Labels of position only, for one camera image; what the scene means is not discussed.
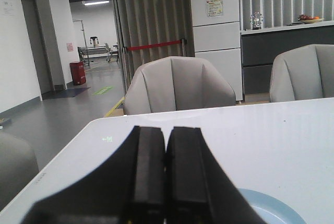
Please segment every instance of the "red trash bin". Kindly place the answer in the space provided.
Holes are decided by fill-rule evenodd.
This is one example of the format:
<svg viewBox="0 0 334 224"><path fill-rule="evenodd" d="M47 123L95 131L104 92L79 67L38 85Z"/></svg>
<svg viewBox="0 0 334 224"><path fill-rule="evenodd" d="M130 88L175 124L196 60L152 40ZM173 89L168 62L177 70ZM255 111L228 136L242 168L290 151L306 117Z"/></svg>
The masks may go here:
<svg viewBox="0 0 334 224"><path fill-rule="evenodd" d="M86 76L83 61L74 61L69 64L72 74L73 85L86 83Z"/></svg>

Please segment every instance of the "chair backrest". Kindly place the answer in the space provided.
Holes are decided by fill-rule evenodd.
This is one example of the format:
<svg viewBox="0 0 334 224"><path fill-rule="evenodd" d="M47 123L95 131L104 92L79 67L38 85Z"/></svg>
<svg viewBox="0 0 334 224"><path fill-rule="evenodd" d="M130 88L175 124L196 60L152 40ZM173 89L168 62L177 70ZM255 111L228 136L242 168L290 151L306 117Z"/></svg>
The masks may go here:
<svg viewBox="0 0 334 224"><path fill-rule="evenodd" d="M278 55L270 81L272 102L334 97L334 45L313 44Z"/></svg>
<svg viewBox="0 0 334 224"><path fill-rule="evenodd" d="M0 210L39 172L36 156L23 139L0 133Z"/></svg>
<svg viewBox="0 0 334 224"><path fill-rule="evenodd" d="M166 57L140 66L124 100L126 114L235 105L231 86L207 60Z"/></svg>

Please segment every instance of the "white refrigerator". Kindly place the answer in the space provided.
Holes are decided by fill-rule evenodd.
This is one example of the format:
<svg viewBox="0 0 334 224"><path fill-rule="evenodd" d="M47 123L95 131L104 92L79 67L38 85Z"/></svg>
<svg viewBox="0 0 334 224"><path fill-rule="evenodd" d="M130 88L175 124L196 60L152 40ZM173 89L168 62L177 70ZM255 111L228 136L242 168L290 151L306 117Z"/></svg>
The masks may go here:
<svg viewBox="0 0 334 224"><path fill-rule="evenodd" d="M191 0L195 57L210 61L243 100L239 0Z"/></svg>

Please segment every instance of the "plate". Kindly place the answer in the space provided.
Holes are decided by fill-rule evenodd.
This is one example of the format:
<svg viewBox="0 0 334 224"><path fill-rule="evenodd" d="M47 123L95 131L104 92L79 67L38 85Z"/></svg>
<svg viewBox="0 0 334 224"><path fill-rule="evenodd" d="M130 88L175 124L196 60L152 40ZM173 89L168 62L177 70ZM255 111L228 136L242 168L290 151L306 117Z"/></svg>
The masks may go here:
<svg viewBox="0 0 334 224"><path fill-rule="evenodd" d="M324 21L324 18L322 19L307 19L307 20L300 20L301 22L304 22L305 24L313 24L316 22Z"/></svg>
<svg viewBox="0 0 334 224"><path fill-rule="evenodd" d="M267 224L306 224L295 210L274 197L243 188L239 191Z"/></svg>

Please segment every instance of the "red barrier rope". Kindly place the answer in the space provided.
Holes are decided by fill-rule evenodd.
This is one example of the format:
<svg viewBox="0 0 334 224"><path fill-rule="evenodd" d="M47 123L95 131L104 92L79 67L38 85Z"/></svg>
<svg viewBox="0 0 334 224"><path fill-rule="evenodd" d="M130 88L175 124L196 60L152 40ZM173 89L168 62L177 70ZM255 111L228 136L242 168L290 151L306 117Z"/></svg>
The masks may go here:
<svg viewBox="0 0 334 224"><path fill-rule="evenodd" d="M133 46L133 47L127 48L127 50L135 51L135 50L142 50L142 49L149 49L149 48L159 48L162 46L175 45L175 44L181 44L181 43L182 43L182 40L175 40L175 41L157 43L157 44L152 44L152 45Z"/></svg>

